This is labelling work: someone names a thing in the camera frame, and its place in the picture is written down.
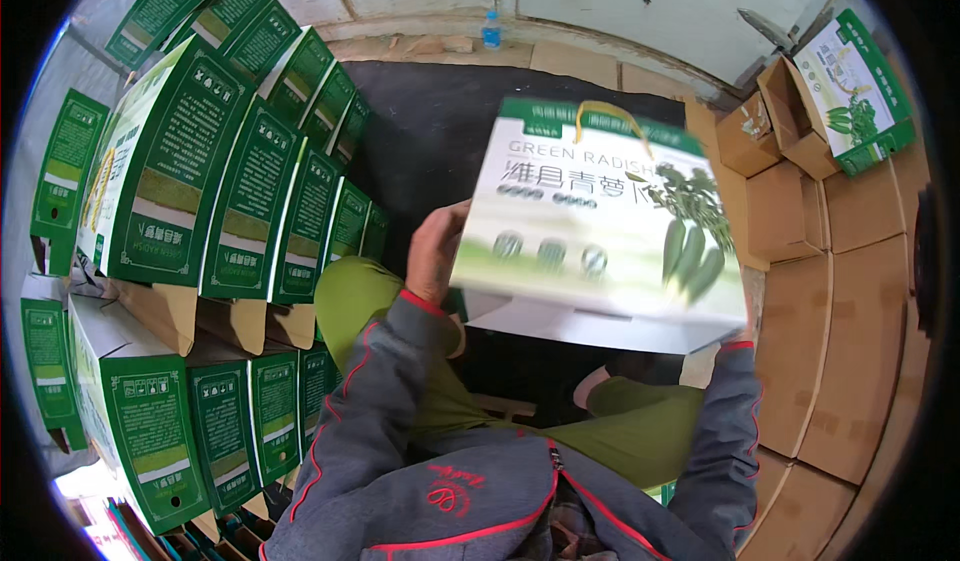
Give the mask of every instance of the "gray jacket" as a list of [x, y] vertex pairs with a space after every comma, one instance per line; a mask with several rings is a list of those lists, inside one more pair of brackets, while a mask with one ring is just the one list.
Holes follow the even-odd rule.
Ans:
[[406, 465], [428, 367], [442, 363], [439, 314], [404, 291], [358, 336], [261, 559], [505, 559], [546, 509], [558, 475], [620, 559], [735, 557], [757, 510], [761, 386], [751, 343], [717, 353], [690, 459], [662, 507], [576, 450], [511, 429], [417, 442], [439, 456]]

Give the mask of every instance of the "person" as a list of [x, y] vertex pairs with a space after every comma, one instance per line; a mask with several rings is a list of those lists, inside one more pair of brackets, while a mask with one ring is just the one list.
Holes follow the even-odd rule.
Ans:
[[[321, 275], [318, 325], [344, 380], [261, 559], [733, 559], [757, 512], [753, 342], [726, 342], [704, 391], [615, 375], [581, 423], [496, 420], [444, 360], [469, 206], [416, 230], [405, 284], [357, 256]], [[666, 507], [642, 490], [674, 479]]]

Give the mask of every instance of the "black mat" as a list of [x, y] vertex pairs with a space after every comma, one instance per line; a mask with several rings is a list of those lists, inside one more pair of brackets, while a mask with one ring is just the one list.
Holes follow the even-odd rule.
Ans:
[[[390, 216], [383, 264], [406, 273], [410, 237], [438, 207], [470, 198], [504, 97], [601, 100], [657, 122], [684, 127], [684, 104], [630, 94], [567, 76], [520, 67], [358, 61], [343, 64], [373, 113], [347, 178]], [[622, 351], [468, 331], [468, 354], [457, 366], [471, 392], [540, 406], [534, 421], [578, 419], [564, 407], [583, 376]], [[647, 353], [627, 353], [639, 359]], [[650, 384], [677, 384], [679, 360], [656, 355]]]

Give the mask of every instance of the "plastic water bottle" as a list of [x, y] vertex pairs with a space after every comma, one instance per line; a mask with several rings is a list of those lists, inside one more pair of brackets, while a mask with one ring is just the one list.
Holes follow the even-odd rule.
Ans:
[[486, 12], [486, 21], [483, 22], [483, 46], [486, 49], [497, 51], [500, 49], [500, 21], [497, 11], [490, 9]]

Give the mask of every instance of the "plaid shirt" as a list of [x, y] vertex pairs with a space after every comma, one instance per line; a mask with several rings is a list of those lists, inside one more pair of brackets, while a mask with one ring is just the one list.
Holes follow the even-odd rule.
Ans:
[[561, 475], [550, 505], [510, 561], [618, 561], [594, 530], [590, 511]]

